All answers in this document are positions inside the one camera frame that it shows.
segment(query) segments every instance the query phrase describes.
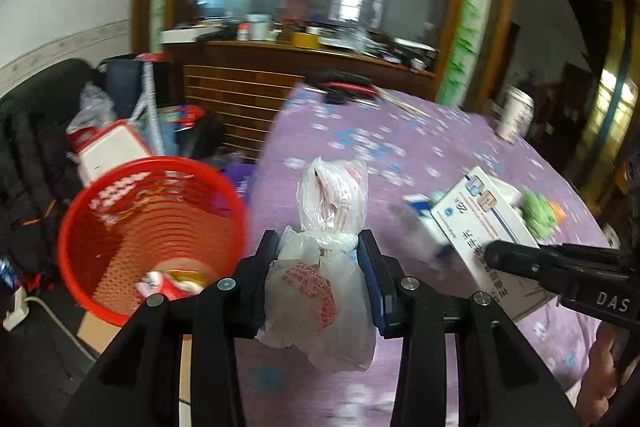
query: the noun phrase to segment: electrical cord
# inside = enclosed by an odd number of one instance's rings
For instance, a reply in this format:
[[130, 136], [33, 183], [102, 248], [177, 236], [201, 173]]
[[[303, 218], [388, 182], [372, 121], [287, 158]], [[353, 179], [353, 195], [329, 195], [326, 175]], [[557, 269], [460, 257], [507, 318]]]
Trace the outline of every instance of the electrical cord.
[[51, 311], [51, 308], [47, 306], [47, 303], [45, 301], [43, 301], [39, 297], [34, 297], [34, 296], [29, 296], [24, 301], [35, 302], [36, 304], [39, 304], [40, 306], [42, 306], [44, 308], [44, 311], [47, 312], [49, 317], [51, 317], [51, 319], [56, 323], [56, 325], [66, 334], [66, 336], [68, 336], [73, 341], [74, 344], [76, 344], [76, 346], [78, 346], [78, 349], [82, 351], [82, 353], [89, 360], [91, 360], [92, 362], [95, 362], [96, 358], [84, 348], [84, 346], [80, 343], [80, 341], [76, 338], [76, 336], [73, 333], [71, 333], [71, 331], [66, 329], [66, 326], [60, 321], [58, 317], [56, 317], [56, 314], [53, 311]]

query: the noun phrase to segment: white box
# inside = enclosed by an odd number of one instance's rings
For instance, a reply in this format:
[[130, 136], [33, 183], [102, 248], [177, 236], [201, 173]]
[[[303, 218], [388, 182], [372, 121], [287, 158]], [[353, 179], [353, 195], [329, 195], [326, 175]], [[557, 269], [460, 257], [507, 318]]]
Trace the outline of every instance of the white box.
[[515, 210], [481, 168], [471, 169], [431, 210], [478, 287], [517, 321], [553, 295], [537, 282], [489, 268], [484, 247], [501, 239], [538, 247]]
[[160, 32], [161, 44], [180, 44], [184, 42], [195, 42], [196, 39], [206, 33], [213, 33], [220, 29], [220, 26], [194, 26], [193, 28], [182, 28], [180, 30], [164, 30]]
[[431, 216], [430, 198], [423, 194], [402, 197], [404, 205], [396, 208], [396, 216], [412, 259], [438, 268], [438, 259], [452, 246], [440, 226]]
[[125, 120], [118, 120], [83, 143], [78, 151], [78, 174], [88, 187], [105, 172], [151, 156], [149, 149]]

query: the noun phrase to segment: cardboard box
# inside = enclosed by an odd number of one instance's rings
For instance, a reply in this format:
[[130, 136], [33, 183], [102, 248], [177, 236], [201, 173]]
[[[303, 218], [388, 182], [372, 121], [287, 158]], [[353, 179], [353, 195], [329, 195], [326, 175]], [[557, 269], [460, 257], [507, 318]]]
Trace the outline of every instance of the cardboard box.
[[[85, 313], [76, 336], [102, 353], [120, 328], [99, 319], [91, 313]], [[180, 363], [180, 400], [191, 402], [191, 335], [186, 335], [182, 343], [182, 362]]]
[[431, 216], [433, 206], [424, 194], [404, 196], [395, 208], [412, 259], [437, 266], [438, 259], [452, 250], [449, 239]]
[[478, 287], [517, 321], [553, 295], [537, 282], [489, 268], [484, 247], [501, 239], [538, 247], [520, 216], [481, 168], [471, 169], [432, 209], [431, 215], [465, 263]]

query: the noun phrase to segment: white container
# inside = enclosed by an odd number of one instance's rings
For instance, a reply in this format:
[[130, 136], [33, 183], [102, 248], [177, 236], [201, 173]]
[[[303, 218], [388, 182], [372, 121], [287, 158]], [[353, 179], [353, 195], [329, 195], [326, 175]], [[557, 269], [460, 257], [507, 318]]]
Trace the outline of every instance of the white container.
[[498, 272], [484, 260], [484, 248], [496, 239], [533, 248], [538, 244], [481, 168], [465, 174], [431, 209], [431, 216], [464, 262], [476, 288], [488, 292], [511, 320], [526, 317], [551, 299], [537, 282]]
[[268, 40], [271, 16], [261, 13], [252, 13], [247, 16], [246, 20], [249, 23], [249, 40]]
[[404, 196], [395, 208], [412, 259], [437, 269], [437, 258], [452, 250], [449, 239], [431, 216], [430, 199], [423, 194]]
[[498, 136], [510, 143], [514, 143], [518, 136], [525, 136], [533, 118], [533, 107], [533, 99], [527, 93], [510, 87], [496, 130]]
[[238, 25], [238, 34], [236, 38], [239, 41], [247, 41], [249, 40], [249, 25], [248, 23], [242, 23]]
[[78, 151], [78, 174], [84, 187], [88, 187], [105, 172], [127, 162], [148, 158], [151, 151], [125, 120], [106, 127]]

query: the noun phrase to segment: green toy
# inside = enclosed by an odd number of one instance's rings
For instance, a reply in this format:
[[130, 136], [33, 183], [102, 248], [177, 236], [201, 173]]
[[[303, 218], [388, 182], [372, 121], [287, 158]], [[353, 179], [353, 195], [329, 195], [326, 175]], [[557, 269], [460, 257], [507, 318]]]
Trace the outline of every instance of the green toy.
[[534, 238], [544, 239], [551, 235], [551, 229], [557, 223], [556, 213], [542, 194], [527, 190], [520, 209], [524, 223]]

